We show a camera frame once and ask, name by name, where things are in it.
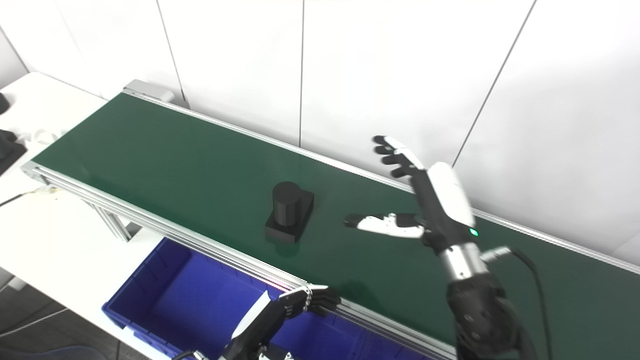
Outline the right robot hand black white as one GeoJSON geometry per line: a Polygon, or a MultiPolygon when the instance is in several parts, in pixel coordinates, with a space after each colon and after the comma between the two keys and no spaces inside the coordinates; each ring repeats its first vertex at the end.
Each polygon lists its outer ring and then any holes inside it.
{"type": "Polygon", "coordinates": [[[422,239],[438,255],[446,249],[473,243],[476,221],[460,180],[446,162],[429,168],[414,153],[391,136],[374,136],[374,152],[382,164],[397,166],[391,176],[407,176],[417,200],[420,214],[348,214],[347,228],[400,239],[422,239]]]}

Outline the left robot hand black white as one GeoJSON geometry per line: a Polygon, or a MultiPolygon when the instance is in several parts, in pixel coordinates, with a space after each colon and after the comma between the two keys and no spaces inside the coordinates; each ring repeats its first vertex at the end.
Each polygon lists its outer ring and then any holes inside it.
{"type": "Polygon", "coordinates": [[[304,312],[313,312],[325,317],[342,303],[339,293],[327,285],[301,285],[285,291],[275,298],[263,292],[256,303],[242,317],[224,347],[220,360],[266,359],[273,337],[281,330],[286,320],[294,319],[304,312]]]}

